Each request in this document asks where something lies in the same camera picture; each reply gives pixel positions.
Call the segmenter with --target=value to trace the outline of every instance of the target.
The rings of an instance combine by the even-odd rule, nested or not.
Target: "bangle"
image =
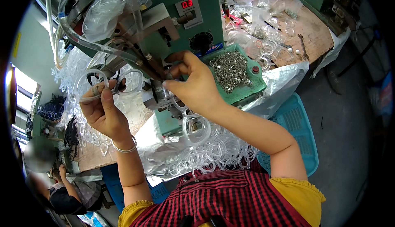
[[[136,150],[136,147],[137,147],[136,138],[135,138],[133,135],[131,136],[131,138],[133,139],[133,142],[134,142],[134,146],[133,146],[131,149],[129,149],[129,150],[122,150],[122,149],[119,149],[118,147],[116,147],[116,146],[114,145],[114,143],[113,143],[114,148],[115,148],[117,151],[122,152],[122,153],[129,153],[129,152],[132,152],[132,151]]]

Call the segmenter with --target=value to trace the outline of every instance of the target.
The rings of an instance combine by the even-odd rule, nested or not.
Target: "metal rivets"
[[[230,93],[240,84],[252,85],[247,71],[247,59],[238,51],[225,52],[209,62],[215,72],[216,81],[225,92]]]

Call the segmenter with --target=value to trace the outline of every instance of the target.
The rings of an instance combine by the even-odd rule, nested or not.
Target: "red digital numbers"
[[[181,3],[181,6],[182,6],[183,9],[185,9],[187,7],[191,7],[193,5],[194,4],[192,3],[192,0],[187,0],[187,1],[184,1],[184,2]]]

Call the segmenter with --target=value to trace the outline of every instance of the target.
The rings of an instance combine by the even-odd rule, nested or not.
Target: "blue plastic basket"
[[[119,180],[118,175],[118,165],[107,165],[105,167],[101,167],[100,170],[103,174],[103,180],[107,186],[111,198],[116,204],[118,210],[122,212],[123,208],[125,207],[125,202],[121,181]],[[148,181],[147,183],[155,204],[162,203],[167,198],[167,196],[169,196],[169,192],[166,190],[163,182],[159,185],[156,185],[155,187],[151,187]]]
[[[294,136],[302,154],[307,176],[313,175],[318,168],[317,146],[299,95],[293,93],[269,120],[283,126]],[[270,156],[260,151],[256,157],[259,164],[270,174]]]

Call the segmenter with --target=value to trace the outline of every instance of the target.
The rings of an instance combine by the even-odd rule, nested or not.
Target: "woman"
[[[299,146],[280,125],[227,105],[209,68],[189,51],[171,54],[174,78],[163,86],[194,112],[223,126],[271,156],[271,178],[251,170],[214,171],[186,177],[161,204],[152,202],[128,121],[109,88],[98,86],[101,99],[81,102],[89,124],[110,137],[117,148],[125,208],[118,226],[319,226],[325,197],[307,181]],[[115,86],[110,81],[110,88]],[[85,94],[93,96],[91,91]]]
[[[48,188],[36,174],[29,173],[26,184],[38,201],[57,214],[84,215],[87,209],[99,210],[101,186],[96,182],[73,182],[66,179],[66,168],[59,166],[59,174],[55,175],[58,183]]]

